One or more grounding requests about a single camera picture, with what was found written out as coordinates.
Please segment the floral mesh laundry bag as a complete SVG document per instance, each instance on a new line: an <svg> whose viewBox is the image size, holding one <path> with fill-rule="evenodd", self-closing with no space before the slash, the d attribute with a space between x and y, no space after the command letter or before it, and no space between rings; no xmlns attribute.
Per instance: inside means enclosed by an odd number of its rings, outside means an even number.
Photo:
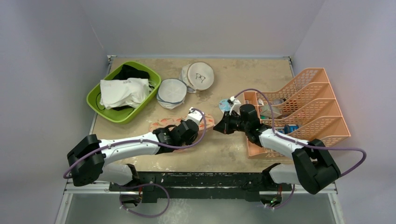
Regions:
<svg viewBox="0 0 396 224"><path fill-rule="evenodd" d="M180 122L182 120L186 120L187 116L183 116L183 117L169 117L169 118L163 118L163 119L159 119L156 122L153 122L150 124L149 126L149 131L152 132L153 130L157 129L157 128L163 128L169 125L179 125ZM214 117L210 114L206 114L205 115L205 119L206 119L206 128L210 129L213 128L215 126L215 120Z"/></svg>

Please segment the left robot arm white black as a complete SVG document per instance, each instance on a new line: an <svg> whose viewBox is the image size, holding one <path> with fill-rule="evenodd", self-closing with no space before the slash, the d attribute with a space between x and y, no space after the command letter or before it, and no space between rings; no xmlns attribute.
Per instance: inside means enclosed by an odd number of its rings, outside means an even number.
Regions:
<svg viewBox="0 0 396 224"><path fill-rule="evenodd" d="M95 134L87 135L67 154L69 169L65 178L71 178L76 187L108 181L133 191L139 186L136 169L133 165L117 166L116 161L185 149L193 144L198 132L199 122L187 119L177 126L168 125L132 138L99 140Z"/></svg>

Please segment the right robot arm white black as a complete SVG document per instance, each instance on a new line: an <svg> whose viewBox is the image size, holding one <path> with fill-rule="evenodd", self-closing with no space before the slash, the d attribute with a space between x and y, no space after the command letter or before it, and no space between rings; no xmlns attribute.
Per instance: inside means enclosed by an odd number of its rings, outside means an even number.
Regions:
<svg viewBox="0 0 396 224"><path fill-rule="evenodd" d="M239 112L224 112L213 129L223 134L243 132L251 143L293 160L292 165L276 163L263 170L262 183L266 189L273 190L280 183L297 184L314 195L341 177L339 167L322 141L299 140L274 131L261 122L251 104L242 105Z"/></svg>

